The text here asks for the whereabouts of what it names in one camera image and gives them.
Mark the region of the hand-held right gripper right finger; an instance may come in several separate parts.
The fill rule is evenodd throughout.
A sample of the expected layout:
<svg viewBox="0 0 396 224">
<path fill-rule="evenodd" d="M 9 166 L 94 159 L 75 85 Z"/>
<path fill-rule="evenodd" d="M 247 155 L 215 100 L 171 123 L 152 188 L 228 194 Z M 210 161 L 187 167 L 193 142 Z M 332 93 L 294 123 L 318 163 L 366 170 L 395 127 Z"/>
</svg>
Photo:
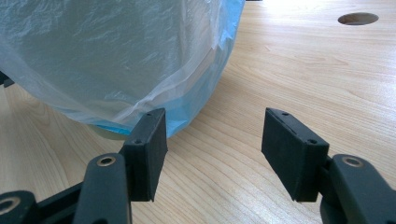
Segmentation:
<svg viewBox="0 0 396 224">
<path fill-rule="evenodd" d="M 290 197 L 314 202 L 319 192 L 318 170 L 330 145 L 291 113 L 267 107 L 262 134 L 262 154 Z"/>
</svg>

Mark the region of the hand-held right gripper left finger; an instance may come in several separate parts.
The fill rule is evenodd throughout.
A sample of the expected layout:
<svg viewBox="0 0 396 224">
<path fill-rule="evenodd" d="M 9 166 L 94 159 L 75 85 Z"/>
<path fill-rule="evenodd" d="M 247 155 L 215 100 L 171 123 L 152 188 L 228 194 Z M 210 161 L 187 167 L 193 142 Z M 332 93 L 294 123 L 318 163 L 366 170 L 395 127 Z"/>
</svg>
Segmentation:
<svg viewBox="0 0 396 224">
<path fill-rule="evenodd" d="M 165 109 L 149 111 L 137 122 L 120 150 L 132 202 L 154 200 L 167 151 Z"/>
</svg>

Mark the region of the white plastic bag blue band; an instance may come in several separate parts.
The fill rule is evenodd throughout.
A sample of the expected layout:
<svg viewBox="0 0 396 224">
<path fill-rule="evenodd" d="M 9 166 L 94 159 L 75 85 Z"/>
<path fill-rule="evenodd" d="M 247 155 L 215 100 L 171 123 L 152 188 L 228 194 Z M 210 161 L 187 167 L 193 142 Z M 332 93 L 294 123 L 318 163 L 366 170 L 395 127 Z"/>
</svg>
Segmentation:
<svg viewBox="0 0 396 224">
<path fill-rule="evenodd" d="M 0 0 L 0 71 L 70 119 L 188 126 L 219 83 L 245 0 Z"/>
</svg>

